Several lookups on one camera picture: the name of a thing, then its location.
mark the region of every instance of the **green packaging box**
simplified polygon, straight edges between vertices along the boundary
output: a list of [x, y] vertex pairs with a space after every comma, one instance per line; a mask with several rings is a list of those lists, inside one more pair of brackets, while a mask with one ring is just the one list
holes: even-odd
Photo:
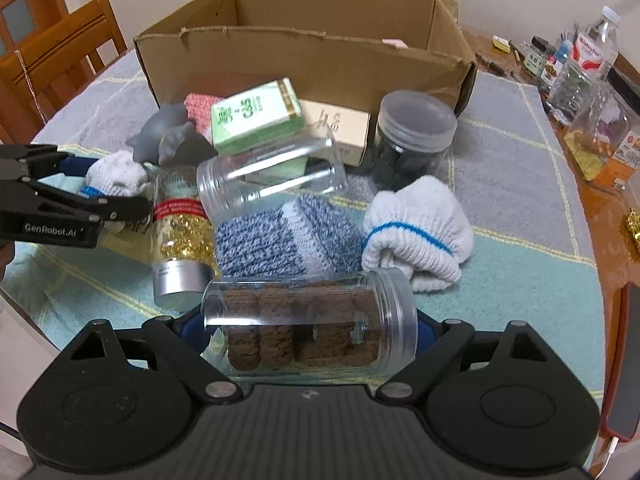
[[288, 77], [241, 92], [211, 107], [213, 145], [220, 155], [260, 146], [305, 126]]

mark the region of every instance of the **blue knitted sock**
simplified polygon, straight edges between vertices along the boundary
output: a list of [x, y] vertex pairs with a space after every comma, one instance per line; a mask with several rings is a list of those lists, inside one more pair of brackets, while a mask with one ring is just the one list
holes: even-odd
[[362, 235], [327, 200], [303, 194], [279, 209], [220, 224], [216, 254], [223, 276], [355, 272]]

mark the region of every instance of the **red label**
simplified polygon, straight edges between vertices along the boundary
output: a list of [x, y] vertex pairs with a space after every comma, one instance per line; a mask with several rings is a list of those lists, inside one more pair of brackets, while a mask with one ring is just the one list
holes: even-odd
[[194, 215], [206, 218], [202, 204], [193, 198], [174, 198], [158, 204], [154, 208], [154, 220], [170, 215]]

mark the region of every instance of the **gray rubber toy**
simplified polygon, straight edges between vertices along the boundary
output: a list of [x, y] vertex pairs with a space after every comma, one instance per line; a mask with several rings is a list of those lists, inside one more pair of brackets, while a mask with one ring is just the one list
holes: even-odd
[[158, 161], [162, 168], [197, 166], [218, 152], [201, 136], [193, 123], [187, 122], [170, 128], [162, 138]]
[[169, 129], [187, 122], [187, 108], [182, 103], [164, 104], [148, 118], [140, 133], [127, 139], [125, 144], [133, 148], [135, 162], [159, 165], [159, 146]]

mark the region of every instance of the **screw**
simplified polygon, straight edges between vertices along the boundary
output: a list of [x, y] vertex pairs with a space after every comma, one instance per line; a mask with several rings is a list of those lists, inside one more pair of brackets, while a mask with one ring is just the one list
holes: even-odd
[[236, 385], [228, 381], [215, 381], [207, 384], [204, 388], [205, 393], [215, 399], [231, 397], [237, 390]]
[[405, 399], [414, 392], [414, 389], [407, 383], [387, 383], [380, 388], [380, 391], [389, 399]]
[[318, 395], [320, 394], [315, 390], [305, 390], [302, 392], [302, 397], [306, 400], [314, 400]]

